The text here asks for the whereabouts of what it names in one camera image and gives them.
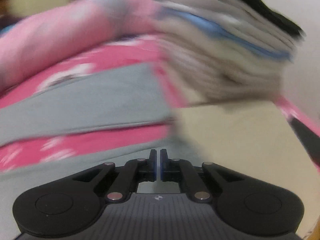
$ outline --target pink fabric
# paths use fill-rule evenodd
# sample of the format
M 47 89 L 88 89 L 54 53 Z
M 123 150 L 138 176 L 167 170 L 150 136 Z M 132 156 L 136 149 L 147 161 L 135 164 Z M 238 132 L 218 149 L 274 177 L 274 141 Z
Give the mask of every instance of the pink fabric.
M 31 16 L 0 38 L 4 86 L 113 37 L 106 13 L 90 0 Z
M 184 106 L 183 100 L 163 71 L 160 60 L 161 53 L 156 36 L 153 35 L 106 43 L 58 63 L 26 80 L 0 99 L 0 108 L 45 89 L 55 78 L 58 79 L 63 75 L 70 73 L 86 75 L 140 62 L 155 62 L 154 73 L 164 88 L 164 95 L 169 105 Z M 168 125 L 153 125 L 19 141 L 0 148 L 0 170 L 7 171 L 39 162 L 158 140 L 167 136 L 168 129 Z
M 126 1 L 130 11 L 116 26 L 108 20 L 112 15 L 103 5 L 92 0 L 76 1 L 21 21 L 0 38 L 0 92 L 63 59 L 114 39 L 119 33 L 153 31 L 151 16 L 156 3 Z

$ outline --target black object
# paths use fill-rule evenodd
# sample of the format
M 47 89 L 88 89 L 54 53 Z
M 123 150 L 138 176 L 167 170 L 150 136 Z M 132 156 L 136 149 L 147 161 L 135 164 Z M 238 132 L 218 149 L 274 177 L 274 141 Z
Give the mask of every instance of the black object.
M 297 118 L 293 118 L 290 125 L 313 162 L 320 166 L 320 137 Z
M 261 0 L 242 0 L 244 3 L 249 5 L 252 9 L 257 11 L 260 15 L 268 19 L 270 22 L 277 25 L 280 29 L 287 32 L 292 37 L 299 37 L 303 33 L 302 29 L 284 17 L 283 15 L 272 11 L 266 6 Z
M 17 240 L 300 239 L 304 208 L 292 192 L 160 153 L 161 180 L 178 182 L 180 194 L 135 193 L 155 181 L 155 150 L 122 167 L 104 163 L 22 193 L 13 204 Z

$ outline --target gray fabric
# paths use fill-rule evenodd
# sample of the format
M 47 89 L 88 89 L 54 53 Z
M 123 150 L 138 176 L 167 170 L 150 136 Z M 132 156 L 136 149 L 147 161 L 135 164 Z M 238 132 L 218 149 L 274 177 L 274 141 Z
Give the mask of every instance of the gray fabric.
M 12 240 L 19 234 L 19 229 L 12 215 L 12 205 L 14 200 L 24 191 L 83 171 L 106 161 L 113 161 L 117 166 L 121 166 L 131 159 L 148 158 L 150 149 L 152 148 L 155 148 L 158 152 L 158 170 L 160 165 L 160 149 L 162 148 L 167 149 L 170 158 L 187 159 L 193 165 L 200 166 L 205 161 L 194 154 L 196 151 L 188 144 L 179 138 L 172 137 L 161 141 L 132 145 L 55 162 L 41 163 L 2 173 L 0 175 L 0 239 Z M 175 191 L 174 185 L 161 183 L 159 178 L 155 183 L 144 184 L 142 187 L 139 187 L 139 192 L 141 193 L 170 193 L 171 190 L 172 192 Z
M 117 35 L 123 35 L 122 25 L 129 13 L 129 4 L 126 0 L 93 0 L 103 7 L 108 19 L 117 30 Z
M 65 81 L 0 110 L 0 146 L 20 139 L 162 123 L 170 117 L 150 64 Z

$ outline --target pink towel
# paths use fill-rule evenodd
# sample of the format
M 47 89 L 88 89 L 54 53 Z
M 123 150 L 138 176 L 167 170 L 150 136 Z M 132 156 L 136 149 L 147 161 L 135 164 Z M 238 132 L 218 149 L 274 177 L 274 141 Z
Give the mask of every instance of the pink towel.
M 153 31 L 152 0 L 125 0 L 128 12 L 115 25 L 113 15 L 121 10 L 117 0 L 106 10 L 94 0 L 81 0 L 31 16 L 0 38 L 0 92 L 21 83 L 39 71 L 94 45 L 125 34 Z

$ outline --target folded towel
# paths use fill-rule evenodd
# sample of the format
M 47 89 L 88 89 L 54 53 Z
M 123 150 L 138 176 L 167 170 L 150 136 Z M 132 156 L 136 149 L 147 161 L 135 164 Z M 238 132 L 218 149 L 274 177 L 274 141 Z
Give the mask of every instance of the folded towel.
M 269 85 L 269 84 L 278 84 L 280 82 L 280 75 L 282 70 L 278 69 L 278 72 L 273 76 L 255 76 L 249 74 L 237 66 L 236 63 L 230 61 L 224 61 L 216 57 L 208 56 L 204 54 L 200 49 L 195 46 L 185 43 L 180 40 L 178 37 L 173 35 L 164 35 L 161 40 L 161 45 L 164 48 L 170 47 L 172 50 L 175 50 L 177 53 L 185 55 L 185 58 L 189 58 L 190 62 L 196 60 L 197 62 L 206 65 L 207 73 L 210 74 L 210 69 L 213 69 L 214 72 L 218 71 L 223 76 L 227 76 L 229 79 L 234 82 L 241 83 L 244 85 Z
M 166 8 L 188 12 L 207 20 L 216 22 L 227 32 L 268 50 L 286 50 L 295 52 L 295 45 L 277 32 L 269 31 L 265 25 L 254 20 L 247 22 L 228 13 L 219 13 L 205 9 L 193 8 L 174 2 L 163 2 Z
M 201 30 L 181 18 L 167 17 L 157 21 L 156 27 L 164 33 L 178 36 L 179 39 L 201 49 L 211 57 L 235 64 L 253 76 L 278 76 L 287 62 L 259 57 L 233 41 L 210 39 Z
M 181 95 L 187 101 L 188 106 L 196 106 L 208 103 L 208 99 L 205 98 L 199 91 L 193 88 L 188 82 L 186 82 L 180 73 L 172 67 L 172 65 L 168 62 L 163 63 L 163 69 L 167 73 L 170 81 Z
M 181 12 L 177 11 L 174 9 L 164 9 L 164 17 L 166 15 L 174 15 L 177 17 L 181 17 L 188 22 L 191 22 L 194 26 L 196 26 L 198 29 L 203 31 L 209 38 L 213 39 L 227 39 L 234 41 L 235 43 L 241 45 L 242 47 L 252 51 L 253 53 L 266 57 L 266 58 L 271 58 L 274 60 L 283 60 L 283 59 L 290 59 L 290 53 L 288 51 L 279 51 L 279 50 L 274 50 L 274 49 L 265 49 L 262 47 L 259 47 L 247 40 L 241 39 L 229 32 L 227 32 L 224 28 L 222 28 L 219 24 L 216 22 L 208 21 L 204 18 L 201 18 L 199 16 L 186 13 L 186 12 Z
M 192 8 L 230 14 L 237 19 L 242 19 L 256 27 L 258 26 L 259 29 L 266 30 L 274 36 L 279 35 L 284 37 L 292 44 L 294 44 L 295 41 L 292 36 L 284 32 L 272 22 L 268 21 L 241 0 L 163 0 L 163 2 L 168 1 L 183 4 Z
M 280 83 L 277 80 L 258 85 L 241 84 L 223 75 L 219 70 L 190 57 L 183 49 L 179 50 L 177 47 L 168 43 L 164 47 L 172 66 L 211 102 L 246 97 L 272 98 L 279 92 Z

